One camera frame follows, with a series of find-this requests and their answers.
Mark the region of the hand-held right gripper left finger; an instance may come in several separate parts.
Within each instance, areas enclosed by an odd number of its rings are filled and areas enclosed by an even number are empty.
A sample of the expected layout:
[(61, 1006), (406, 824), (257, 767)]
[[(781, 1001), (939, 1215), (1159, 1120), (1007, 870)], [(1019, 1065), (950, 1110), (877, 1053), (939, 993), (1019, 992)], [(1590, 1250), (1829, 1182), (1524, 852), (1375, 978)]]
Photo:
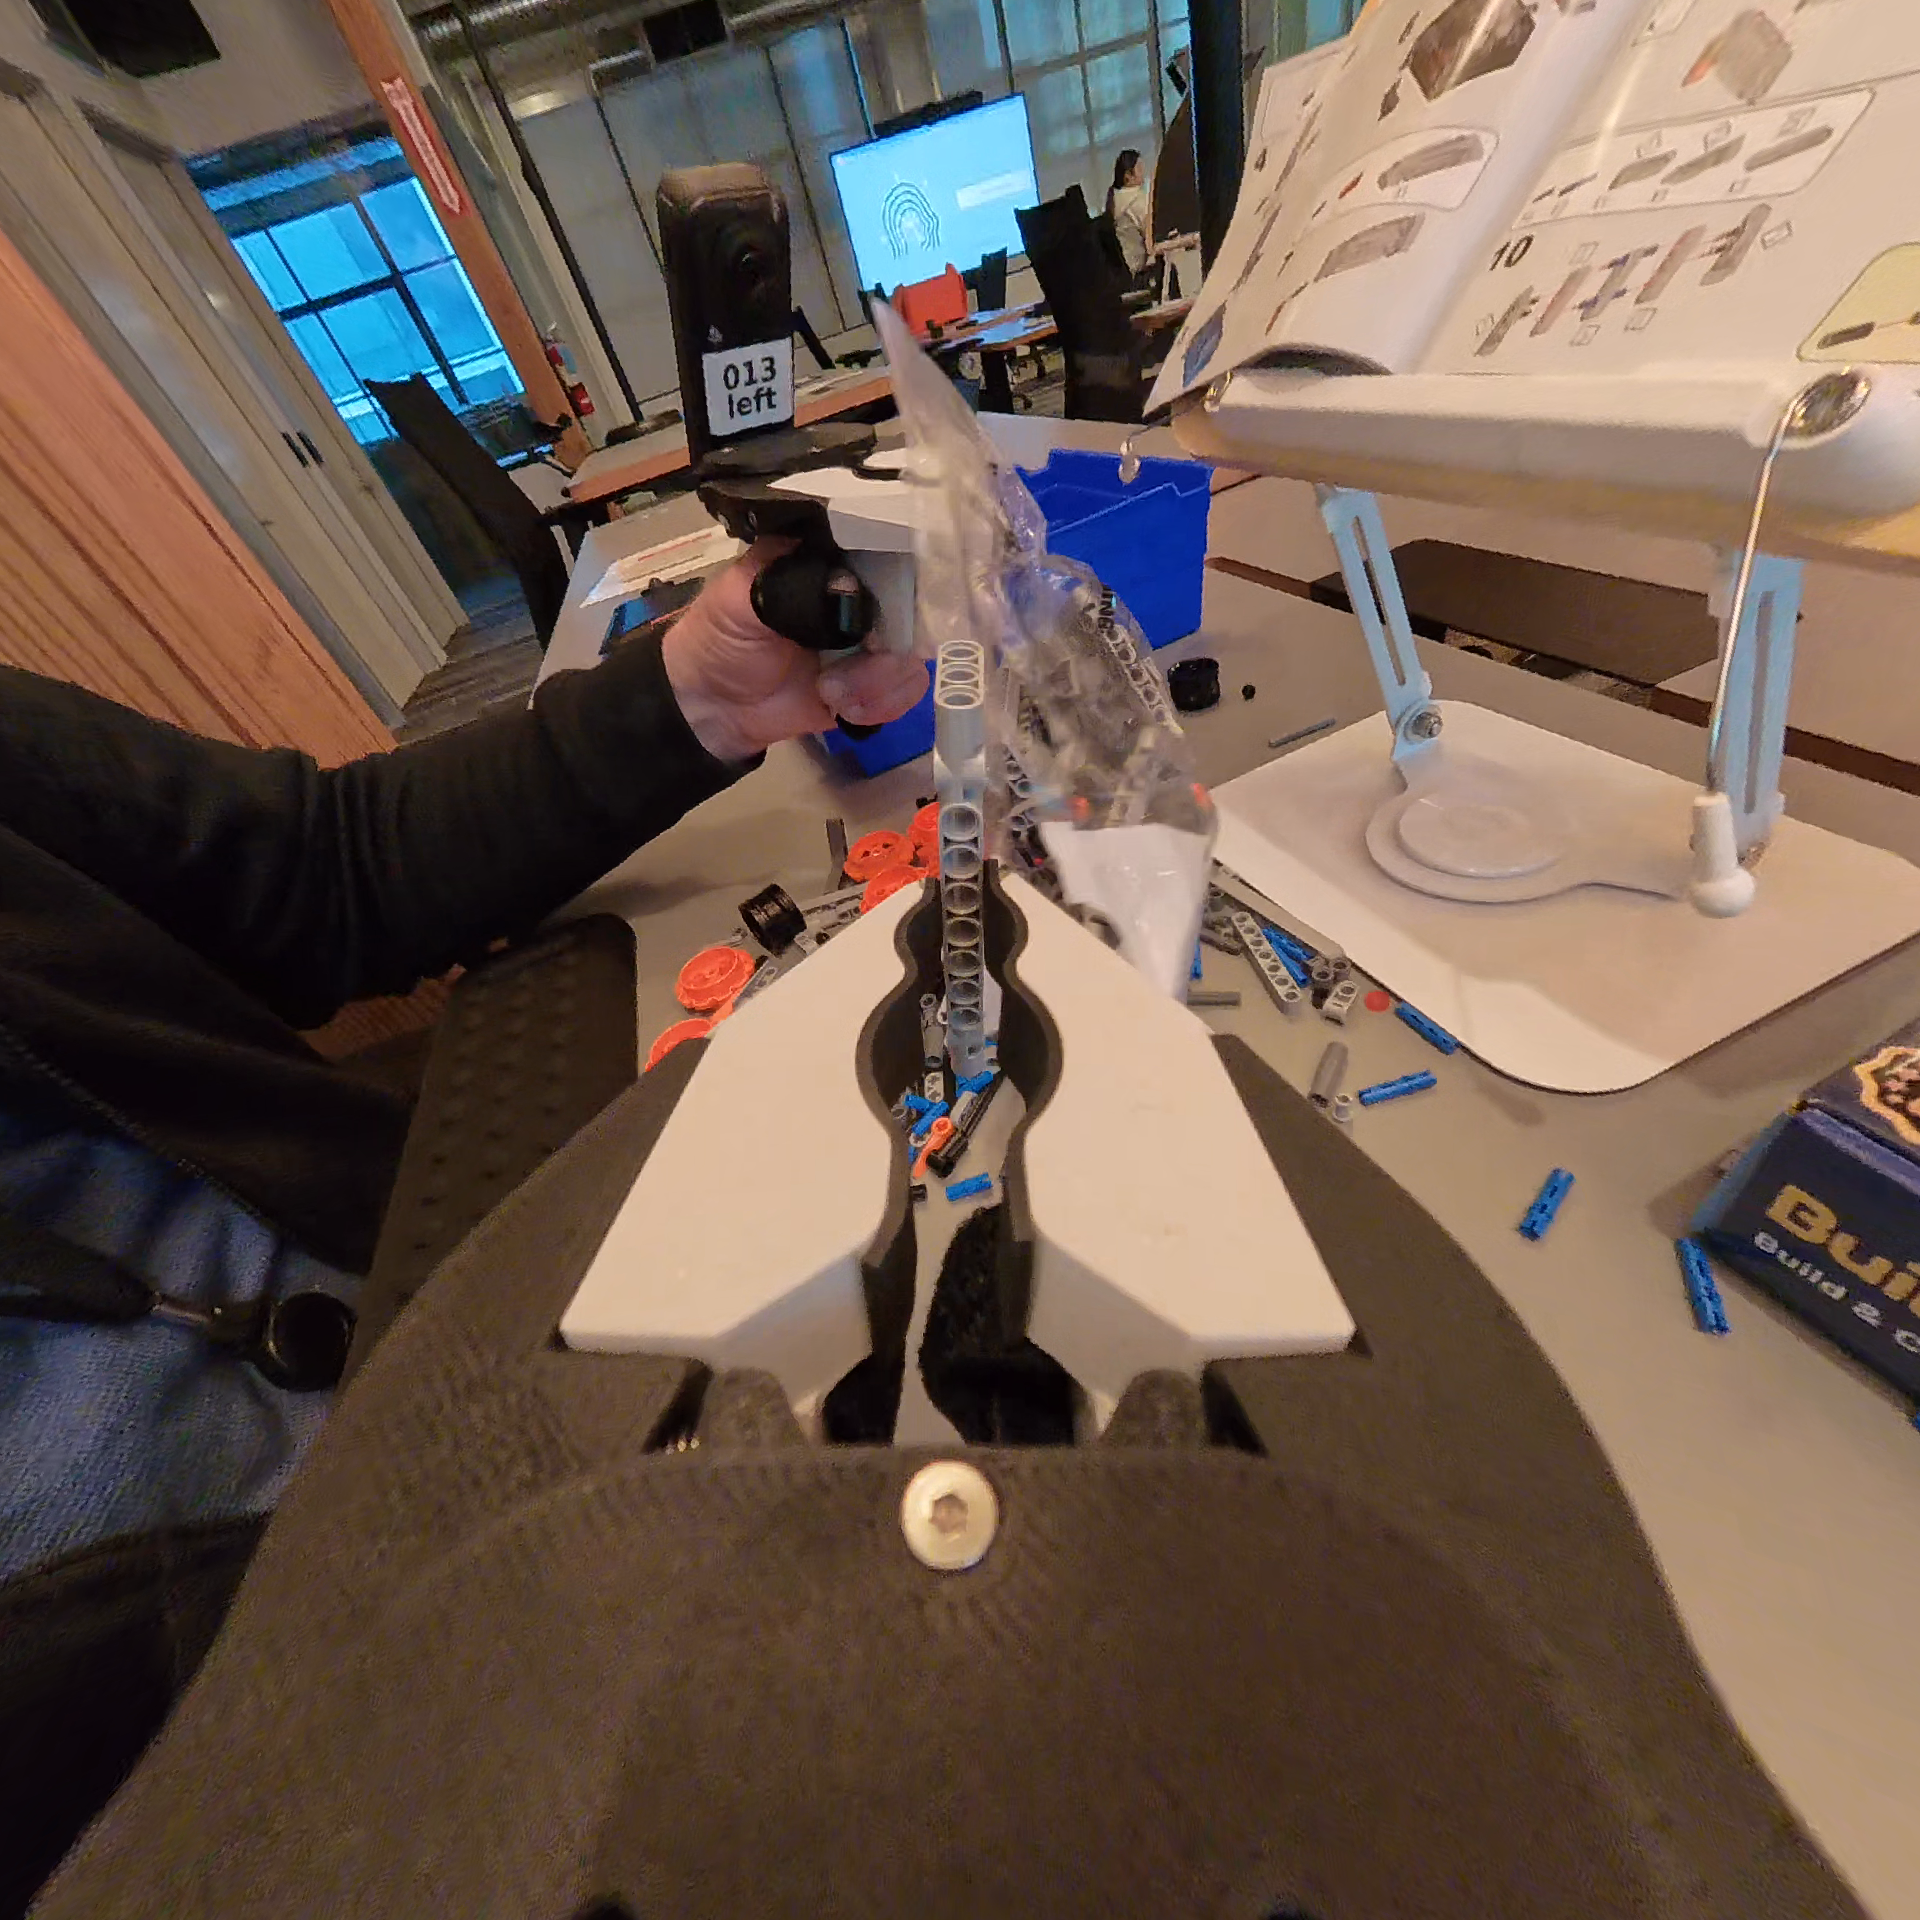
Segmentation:
[(557, 1319), (566, 1347), (762, 1372), (828, 1438), (894, 1435), (917, 1277), (894, 1104), (923, 1064), (938, 945), (914, 881), (690, 1044)]

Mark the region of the wall screen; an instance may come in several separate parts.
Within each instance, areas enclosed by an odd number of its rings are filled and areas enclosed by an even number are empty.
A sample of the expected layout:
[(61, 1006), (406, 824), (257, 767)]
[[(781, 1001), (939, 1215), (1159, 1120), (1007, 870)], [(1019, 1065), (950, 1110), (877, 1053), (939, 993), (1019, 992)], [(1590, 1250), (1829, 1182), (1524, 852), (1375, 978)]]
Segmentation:
[(889, 294), (1019, 256), (1017, 213), (1043, 200), (1031, 137), (1015, 92), (829, 153), (857, 285)]

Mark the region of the white book stand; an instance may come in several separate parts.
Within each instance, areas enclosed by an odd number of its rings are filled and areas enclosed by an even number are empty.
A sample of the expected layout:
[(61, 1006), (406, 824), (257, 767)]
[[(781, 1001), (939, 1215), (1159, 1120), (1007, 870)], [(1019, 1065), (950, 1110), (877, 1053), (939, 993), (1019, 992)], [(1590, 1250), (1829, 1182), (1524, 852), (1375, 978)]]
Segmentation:
[(1716, 563), (1718, 681), (1679, 778), (1458, 698), (1422, 663), (1380, 491), (1313, 484), (1382, 714), (1217, 791), (1234, 876), (1497, 1071), (1623, 1092), (1915, 938), (1915, 864), (1786, 815), (1802, 557), (1763, 545), (1775, 469), (1821, 516), (1915, 508), (1915, 371), (1632, 374), (1243, 366), (1170, 406), (1313, 452), (1623, 485), (1750, 484)]

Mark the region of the group of orange gear wheels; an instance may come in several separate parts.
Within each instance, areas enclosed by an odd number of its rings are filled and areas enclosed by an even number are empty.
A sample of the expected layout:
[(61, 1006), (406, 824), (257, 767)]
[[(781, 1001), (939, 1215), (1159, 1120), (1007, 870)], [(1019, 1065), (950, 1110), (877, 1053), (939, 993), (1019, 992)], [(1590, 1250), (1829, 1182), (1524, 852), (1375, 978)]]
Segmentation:
[(768, 956), (745, 931), (736, 903), (727, 931), (691, 950), (674, 972), (676, 1016), (639, 1045), (641, 1074), (657, 1068), (682, 1044), (708, 1039), (743, 1004), (797, 972), (804, 959), (824, 952), (894, 896), (927, 881), (938, 858), (938, 801), (932, 793), (919, 793), (907, 817), (860, 829), (849, 827), (845, 815), (828, 814), (824, 846), (828, 874), (821, 881), (762, 884), (781, 886), (805, 912), (804, 938), (787, 952)]

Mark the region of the person's left forearm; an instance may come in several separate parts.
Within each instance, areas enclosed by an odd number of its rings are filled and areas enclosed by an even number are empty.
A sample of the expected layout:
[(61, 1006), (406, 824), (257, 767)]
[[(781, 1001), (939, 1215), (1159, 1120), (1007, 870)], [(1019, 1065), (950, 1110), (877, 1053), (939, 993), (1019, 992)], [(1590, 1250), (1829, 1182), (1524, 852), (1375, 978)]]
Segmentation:
[(758, 757), (708, 752), (662, 642), (519, 709), (323, 767), (4, 668), (4, 1004), (288, 1028), (521, 931)]

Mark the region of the person's blue shirt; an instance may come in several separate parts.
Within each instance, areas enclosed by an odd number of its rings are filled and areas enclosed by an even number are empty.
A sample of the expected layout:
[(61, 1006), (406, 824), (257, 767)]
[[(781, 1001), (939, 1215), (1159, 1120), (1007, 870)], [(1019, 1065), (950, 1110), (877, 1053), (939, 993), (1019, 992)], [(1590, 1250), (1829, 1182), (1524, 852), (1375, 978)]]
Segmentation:
[[(50, 1107), (4, 1110), (4, 1211), (119, 1259), (196, 1307), (364, 1282), (312, 1258), (194, 1173)], [(4, 1577), (160, 1526), (270, 1511), (323, 1427), (325, 1391), (288, 1393), (200, 1333), (4, 1319)]]

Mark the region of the long grey holed liftarm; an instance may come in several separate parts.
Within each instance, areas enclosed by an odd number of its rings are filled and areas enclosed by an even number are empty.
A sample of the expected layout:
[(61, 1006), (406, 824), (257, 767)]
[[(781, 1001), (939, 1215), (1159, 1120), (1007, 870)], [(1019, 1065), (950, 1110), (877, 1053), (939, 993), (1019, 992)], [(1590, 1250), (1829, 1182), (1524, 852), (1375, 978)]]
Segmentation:
[(938, 645), (932, 663), (933, 876), (945, 1053), (957, 1081), (988, 1068), (988, 959), (983, 878), (988, 825), (988, 659), (965, 636)]

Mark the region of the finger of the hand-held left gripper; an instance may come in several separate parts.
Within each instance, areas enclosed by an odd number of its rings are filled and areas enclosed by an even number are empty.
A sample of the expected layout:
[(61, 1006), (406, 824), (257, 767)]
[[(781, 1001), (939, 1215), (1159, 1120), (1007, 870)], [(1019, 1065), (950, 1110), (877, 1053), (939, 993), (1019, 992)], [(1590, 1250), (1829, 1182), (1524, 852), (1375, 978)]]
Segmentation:
[(921, 490), (894, 469), (819, 465), (770, 481), (770, 532), (791, 541), (770, 587), (780, 632), (817, 653), (923, 657)]

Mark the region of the pile of small building pieces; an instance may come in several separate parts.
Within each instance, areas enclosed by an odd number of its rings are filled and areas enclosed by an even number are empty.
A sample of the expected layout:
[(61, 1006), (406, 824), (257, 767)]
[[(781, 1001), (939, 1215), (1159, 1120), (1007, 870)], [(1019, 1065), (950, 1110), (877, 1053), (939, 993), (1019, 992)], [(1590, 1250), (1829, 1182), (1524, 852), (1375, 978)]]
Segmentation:
[[(1031, 817), (1031, 804), (1021, 779), (1014, 779), (1015, 795), (1007, 812), (1010, 847), (1014, 865), (1036, 880), (1043, 893), (1058, 893), (1055, 874), (1049, 868), (1049, 854), (1041, 850), (1040, 824)], [(857, 846), (845, 846), (840, 852), (840, 872), (833, 880), (836, 891), (815, 900), (812, 907), (802, 907), (778, 886), (768, 884), (737, 907), (739, 922), (749, 934), (768, 942), (783, 942), (778, 950), (770, 947), (770, 958), (736, 945), (716, 945), (687, 958), (678, 973), (676, 993), (687, 1014), (695, 1017), (687, 1023), (694, 1032), (705, 1022), (701, 1032), (730, 1017), (741, 1004), (760, 993), (768, 983), (785, 978), (791, 965), (797, 965), (808, 954), (824, 947), (828, 934), (843, 931), (860, 914), (877, 910), (910, 884), (917, 884), (933, 872), (933, 854), (938, 839), (942, 808), (935, 801), (923, 804), (907, 831), (889, 827), (865, 834)], [(832, 910), (828, 919), (812, 924), (808, 914), (814, 910)], [(1318, 952), (1297, 934), (1272, 924), (1272, 915), (1242, 907), (1234, 900), (1203, 906), (1203, 918), (1198, 931), (1198, 945), (1189, 965), (1189, 1006), (1199, 1006), (1203, 993), (1198, 990), (1202, 980), (1199, 947), (1214, 945), (1219, 952), (1242, 954), (1259, 973), (1263, 987), (1277, 993), (1282, 1012), (1311, 1008), (1323, 1012), (1327, 1019), (1333, 1014), (1341, 1017), (1353, 1006), (1363, 1004), (1382, 1012), (1389, 996), (1374, 992), (1362, 996), (1348, 961), (1332, 959)], [(974, 1068), (950, 1068), (948, 1059), (948, 1014), (951, 1006), (942, 996), (921, 996), (915, 1019), (921, 1022), (921, 1068), (906, 1084), (895, 1102), (895, 1113), (907, 1113), (907, 1132), (914, 1140), (929, 1140), (914, 1148), (925, 1165), (932, 1165), (935, 1180), (948, 1180), (959, 1158), (965, 1153), (965, 1142), (978, 1130), (978, 1118), (985, 1111), (993, 1089), (1002, 1077), (996, 1056), (996, 1037), (988, 1034), (981, 1039), (981, 1051)], [(1438, 1023), (1418, 1016), (1407, 1004), (1395, 1008), (1429, 1044), (1442, 1051), (1451, 1051), (1453, 1041), (1442, 1037)], [(1375, 1089), (1356, 1093), (1362, 1107), (1380, 1102), (1425, 1092), (1436, 1086), (1429, 1068), (1409, 1074), (1389, 1075)], [(1573, 1176), (1565, 1168), (1555, 1168), (1527, 1202), (1517, 1231), (1529, 1241), (1545, 1236), (1558, 1217), (1560, 1208), (1571, 1191)], [(1702, 1241), (1684, 1236), (1673, 1241), (1681, 1284), (1687, 1294), (1689, 1312), (1699, 1331), (1725, 1336), (1724, 1302), (1718, 1289), (1716, 1274)]]

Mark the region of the blue storage bin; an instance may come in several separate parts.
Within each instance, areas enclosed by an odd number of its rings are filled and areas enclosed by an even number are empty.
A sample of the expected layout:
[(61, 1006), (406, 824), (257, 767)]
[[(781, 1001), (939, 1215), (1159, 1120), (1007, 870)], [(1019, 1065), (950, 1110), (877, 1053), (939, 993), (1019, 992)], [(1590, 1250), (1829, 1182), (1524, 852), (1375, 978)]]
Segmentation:
[[(1053, 443), (1048, 422), (988, 425), (1000, 463), (1012, 468), (1045, 524), (1045, 549), (1090, 569), (1127, 610), (1154, 650), (1202, 625), (1211, 468), (1142, 454), (1121, 478), (1116, 431), (1100, 443)], [(867, 458), (867, 473), (907, 468), (902, 447)]]

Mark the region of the person's dark jacket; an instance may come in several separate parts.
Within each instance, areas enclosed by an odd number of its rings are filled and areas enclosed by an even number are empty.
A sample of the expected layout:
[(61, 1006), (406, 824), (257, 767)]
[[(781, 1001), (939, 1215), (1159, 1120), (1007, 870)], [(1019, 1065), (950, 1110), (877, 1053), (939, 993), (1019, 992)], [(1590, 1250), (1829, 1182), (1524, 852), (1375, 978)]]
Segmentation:
[[(4, 1004), (4, 1110), (132, 1140), (323, 1266), (368, 1272), (410, 1115), (400, 1095), (325, 1065), (244, 996), (198, 1025), (35, 987), (23, 999)], [(194, 1331), (277, 1389), (329, 1393), (351, 1307), (322, 1289), (196, 1307), (4, 1211), (4, 1321)], [(4, 1577), (4, 1915), (27, 1912), (156, 1735), (270, 1513), (157, 1526)]]

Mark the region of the clear bag of small pieces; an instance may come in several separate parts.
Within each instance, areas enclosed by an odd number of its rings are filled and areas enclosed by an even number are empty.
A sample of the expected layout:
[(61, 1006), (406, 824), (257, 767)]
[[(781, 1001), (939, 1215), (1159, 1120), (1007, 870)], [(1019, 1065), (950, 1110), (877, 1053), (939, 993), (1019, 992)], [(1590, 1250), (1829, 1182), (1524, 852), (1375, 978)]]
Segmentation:
[(964, 782), (981, 850), (1186, 999), (1217, 814), (1165, 675), (1116, 591), (1048, 545), (1026, 478), (886, 303), (875, 337), (906, 433), (933, 701), (980, 733)]

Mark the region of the long grey holed beam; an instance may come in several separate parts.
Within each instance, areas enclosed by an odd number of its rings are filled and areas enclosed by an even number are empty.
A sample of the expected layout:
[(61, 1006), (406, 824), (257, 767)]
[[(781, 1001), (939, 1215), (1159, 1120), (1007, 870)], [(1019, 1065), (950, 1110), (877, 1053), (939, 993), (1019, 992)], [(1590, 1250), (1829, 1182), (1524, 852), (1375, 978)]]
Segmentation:
[(1216, 924), (1259, 978), (1276, 1012), (1288, 1019), (1315, 1014), (1345, 1025), (1362, 1001), (1362, 986), (1344, 956), (1308, 945), (1297, 934), (1267, 924), (1243, 906), (1225, 906)]

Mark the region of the black office chair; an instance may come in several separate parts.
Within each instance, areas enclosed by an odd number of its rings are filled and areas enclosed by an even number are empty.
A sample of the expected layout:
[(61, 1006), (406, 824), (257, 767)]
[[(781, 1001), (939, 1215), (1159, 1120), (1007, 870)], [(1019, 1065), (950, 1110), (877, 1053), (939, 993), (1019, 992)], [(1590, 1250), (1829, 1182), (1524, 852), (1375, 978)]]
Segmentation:
[(1063, 356), (1068, 420), (1139, 424), (1145, 406), (1142, 340), (1124, 303), (1127, 285), (1098, 237), (1084, 188), (1015, 209)]
[(395, 435), (420, 454), (511, 566), (544, 652), (562, 617), (570, 579), (552, 518), (516, 485), (423, 376), (370, 380), (366, 389)]

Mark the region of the blue robot kit box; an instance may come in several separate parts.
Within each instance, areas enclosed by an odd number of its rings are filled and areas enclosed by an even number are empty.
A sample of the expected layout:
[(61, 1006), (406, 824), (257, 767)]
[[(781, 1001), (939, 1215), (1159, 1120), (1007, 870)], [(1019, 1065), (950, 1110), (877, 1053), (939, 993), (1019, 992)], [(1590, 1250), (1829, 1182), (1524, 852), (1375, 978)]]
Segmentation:
[(1837, 1354), (1917, 1400), (1917, 1023), (1832, 1070), (1755, 1133), (1691, 1236)]

